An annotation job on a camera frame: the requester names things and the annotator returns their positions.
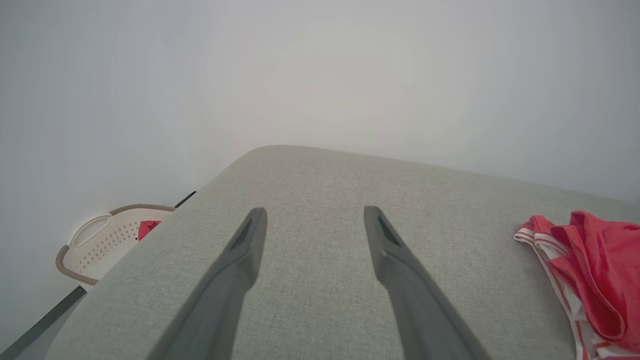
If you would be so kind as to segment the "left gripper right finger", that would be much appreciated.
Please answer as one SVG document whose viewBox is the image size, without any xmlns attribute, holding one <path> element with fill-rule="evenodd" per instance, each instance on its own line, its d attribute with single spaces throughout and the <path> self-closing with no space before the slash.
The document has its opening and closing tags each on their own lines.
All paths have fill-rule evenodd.
<svg viewBox="0 0 640 360">
<path fill-rule="evenodd" d="M 488 360 L 489 353 L 384 212 L 363 212 L 374 273 L 385 287 L 407 360 Z"/>
</svg>

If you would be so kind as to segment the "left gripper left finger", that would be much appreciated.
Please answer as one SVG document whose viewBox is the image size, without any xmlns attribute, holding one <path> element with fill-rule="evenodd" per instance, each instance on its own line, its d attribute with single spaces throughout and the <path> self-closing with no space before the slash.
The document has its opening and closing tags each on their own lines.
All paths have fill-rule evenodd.
<svg viewBox="0 0 640 360">
<path fill-rule="evenodd" d="M 268 214 L 251 209 L 169 326 L 149 360 L 229 360 L 243 299 L 255 284 L 266 239 Z"/>
</svg>

